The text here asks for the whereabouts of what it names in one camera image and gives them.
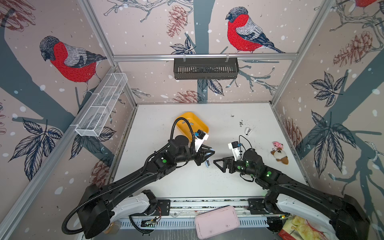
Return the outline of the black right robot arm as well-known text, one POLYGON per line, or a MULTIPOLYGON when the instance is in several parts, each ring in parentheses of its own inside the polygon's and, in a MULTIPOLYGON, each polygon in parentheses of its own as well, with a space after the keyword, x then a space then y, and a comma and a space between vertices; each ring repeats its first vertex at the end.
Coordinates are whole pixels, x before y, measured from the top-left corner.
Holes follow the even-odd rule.
POLYGON ((272 214, 290 214, 316 223, 339 240, 366 240, 371 221, 358 201, 350 196, 324 193, 302 184, 286 174, 264 164, 254 149, 245 151, 241 160, 227 157, 215 160, 223 172, 253 177, 267 190, 264 209, 272 214))

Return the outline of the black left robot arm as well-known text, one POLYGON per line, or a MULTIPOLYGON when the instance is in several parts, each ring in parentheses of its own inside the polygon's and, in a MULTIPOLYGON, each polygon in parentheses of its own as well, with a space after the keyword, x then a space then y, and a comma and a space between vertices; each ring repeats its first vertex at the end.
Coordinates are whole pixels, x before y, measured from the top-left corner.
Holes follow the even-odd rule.
POLYGON ((200 166, 215 151, 206 145, 193 150, 185 136, 176 136, 160 150, 151 154, 144 166, 126 177, 108 185, 89 185, 79 202, 76 213, 81 223, 81 232, 91 239, 103 232, 118 215, 116 207, 134 192, 158 181, 177 169, 177 164, 194 161, 200 166))

